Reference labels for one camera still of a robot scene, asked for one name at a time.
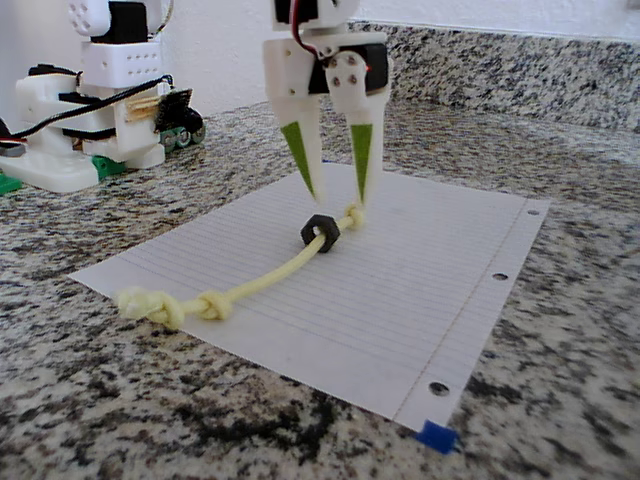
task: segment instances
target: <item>red wire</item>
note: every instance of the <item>red wire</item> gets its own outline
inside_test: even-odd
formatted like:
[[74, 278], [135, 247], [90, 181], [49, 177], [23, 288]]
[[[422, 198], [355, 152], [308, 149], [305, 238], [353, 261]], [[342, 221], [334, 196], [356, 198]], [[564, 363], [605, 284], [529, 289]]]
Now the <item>red wire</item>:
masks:
[[289, 15], [289, 23], [291, 24], [291, 33], [294, 40], [304, 48], [307, 52], [318, 58], [318, 51], [311, 45], [305, 45], [300, 38], [300, 21], [298, 12], [300, 11], [300, 0], [291, 0], [291, 13]]

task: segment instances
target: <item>yellow rope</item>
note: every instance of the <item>yellow rope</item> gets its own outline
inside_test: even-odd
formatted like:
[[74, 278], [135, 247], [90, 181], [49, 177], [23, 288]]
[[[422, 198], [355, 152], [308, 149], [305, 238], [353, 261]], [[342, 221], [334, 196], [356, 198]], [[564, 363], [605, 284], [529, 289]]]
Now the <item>yellow rope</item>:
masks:
[[[356, 205], [350, 205], [345, 216], [338, 222], [340, 232], [360, 228], [364, 214]], [[164, 292], [148, 292], [138, 287], [128, 288], [116, 296], [120, 314], [131, 320], [149, 320], [177, 330], [184, 324], [187, 315], [198, 315], [205, 320], [225, 320], [233, 312], [233, 304], [287, 278], [302, 268], [320, 251], [325, 236], [319, 234], [302, 252], [277, 269], [226, 292], [210, 290], [193, 300], [180, 302]]]

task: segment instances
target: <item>white wall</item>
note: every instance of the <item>white wall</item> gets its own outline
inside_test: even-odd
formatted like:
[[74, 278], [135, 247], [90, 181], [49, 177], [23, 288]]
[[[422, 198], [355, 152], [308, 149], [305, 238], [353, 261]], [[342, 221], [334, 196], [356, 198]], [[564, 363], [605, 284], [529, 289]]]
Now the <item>white wall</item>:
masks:
[[[362, 0], [358, 17], [640, 40], [640, 10], [628, 10], [628, 1]], [[78, 69], [80, 37], [67, 23], [65, 0], [0, 2], [0, 116], [16, 129], [16, 80], [38, 62]], [[203, 114], [265, 99], [261, 43], [276, 36], [269, 19], [269, 0], [176, 0], [163, 34], [166, 66], [178, 85], [194, 88]]]

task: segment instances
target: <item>rope knot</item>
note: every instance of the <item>rope knot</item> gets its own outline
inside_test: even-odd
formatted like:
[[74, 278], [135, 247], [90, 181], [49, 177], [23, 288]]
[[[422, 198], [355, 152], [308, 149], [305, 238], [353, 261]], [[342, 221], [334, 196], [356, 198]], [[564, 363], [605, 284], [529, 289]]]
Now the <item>rope knot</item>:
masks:
[[357, 230], [364, 226], [364, 212], [356, 204], [349, 205], [344, 211], [344, 214], [353, 222], [351, 228], [353, 228], [354, 230]]
[[120, 292], [116, 299], [118, 309], [124, 318], [140, 320], [146, 317], [171, 330], [177, 330], [184, 324], [185, 313], [182, 305], [164, 292], [131, 288]]
[[205, 320], [226, 320], [233, 312], [231, 301], [223, 293], [210, 290], [198, 295], [198, 300], [207, 304], [203, 311], [198, 312]]

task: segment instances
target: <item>granite backsplash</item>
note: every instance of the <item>granite backsplash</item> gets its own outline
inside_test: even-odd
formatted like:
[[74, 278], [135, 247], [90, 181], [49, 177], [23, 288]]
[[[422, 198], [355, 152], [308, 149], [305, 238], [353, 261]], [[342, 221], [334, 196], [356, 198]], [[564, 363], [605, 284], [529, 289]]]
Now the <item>granite backsplash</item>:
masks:
[[394, 96], [640, 133], [640, 44], [355, 22], [384, 31]]

